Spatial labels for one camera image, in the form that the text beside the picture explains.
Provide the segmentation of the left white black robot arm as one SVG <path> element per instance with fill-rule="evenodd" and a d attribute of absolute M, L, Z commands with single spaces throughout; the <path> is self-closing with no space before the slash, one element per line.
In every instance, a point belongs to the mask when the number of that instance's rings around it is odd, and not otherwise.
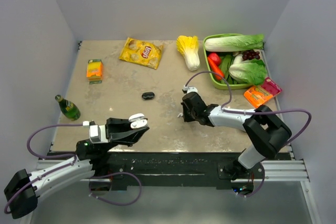
<path fill-rule="evenodd" d="M 15 173 L 4 189 L 6 214 L 21 218 L 34 211 L 39 200 L 68 185 L 86 178 L 110 177 L 108 151 L 118 145 L 133 146 L 149 130 L 142 113 L 128 119 L 109 118 L 104 125 L 84 121 L 80 126 L 88 128 L 89 138 L 76 144 L 74 154 L 57 155 L 64 161 L 49 168 Z"/>

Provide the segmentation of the white earbud charging case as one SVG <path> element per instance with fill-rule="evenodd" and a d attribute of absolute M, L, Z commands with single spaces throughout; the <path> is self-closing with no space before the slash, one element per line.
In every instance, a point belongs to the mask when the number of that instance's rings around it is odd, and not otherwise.
<path fill-rule="evenodd" d="M 142 113 L 131 115 L 128 119 L 131 129 L 139 129 L 148 125 L 148 119 Z"/>

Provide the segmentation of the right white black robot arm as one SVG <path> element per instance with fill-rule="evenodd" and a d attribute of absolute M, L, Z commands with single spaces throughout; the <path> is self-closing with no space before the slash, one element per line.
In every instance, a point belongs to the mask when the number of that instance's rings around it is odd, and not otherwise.
<path fill-rule="evenodd" d="M 233 180 L 246 178 L 253 167 L 265 158 L 275 158 L 292 136 L 289 127 L 265 105 L 247 111 L 222 109 L 218 104 L 205 104 L 196 91 L 184 93 L 181 105 L 185 122 L 238 129 L 246 132 L 251 140 L 251 146 L 223 168 Z"/>

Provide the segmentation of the black earbud charging case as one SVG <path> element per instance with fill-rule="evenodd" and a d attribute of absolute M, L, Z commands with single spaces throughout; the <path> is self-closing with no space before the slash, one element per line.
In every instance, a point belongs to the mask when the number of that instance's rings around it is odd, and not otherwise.
<path fill-rule="evenodd" d="M 143 100 L 152 100 L 155 98 L 154 92 L 145 92 L 141 95 Z"/>

